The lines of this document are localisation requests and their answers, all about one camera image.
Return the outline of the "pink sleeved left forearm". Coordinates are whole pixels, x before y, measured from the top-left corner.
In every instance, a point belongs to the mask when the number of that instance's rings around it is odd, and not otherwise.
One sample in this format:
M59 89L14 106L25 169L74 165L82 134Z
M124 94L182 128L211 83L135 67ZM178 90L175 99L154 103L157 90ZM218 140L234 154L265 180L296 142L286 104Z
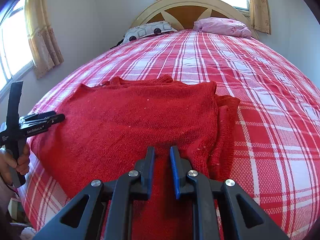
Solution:
M15 196L16 191L8 186L3 178L0 179L0 206L1 211L6 214L8 211L8 205L12 197Z

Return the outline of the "person left hand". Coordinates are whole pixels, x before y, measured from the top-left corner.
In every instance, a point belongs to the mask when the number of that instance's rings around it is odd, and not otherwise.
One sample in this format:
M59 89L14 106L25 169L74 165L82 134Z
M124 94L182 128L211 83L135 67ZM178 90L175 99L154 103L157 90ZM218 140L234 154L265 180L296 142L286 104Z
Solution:
M26 175L29 172L30 163L30 146L28 143L23 148L22 155L15 160L10 153L4 148L1 148L1 176L4 182L8 185L12 185L12 177L10 173L10 167L21 175Z

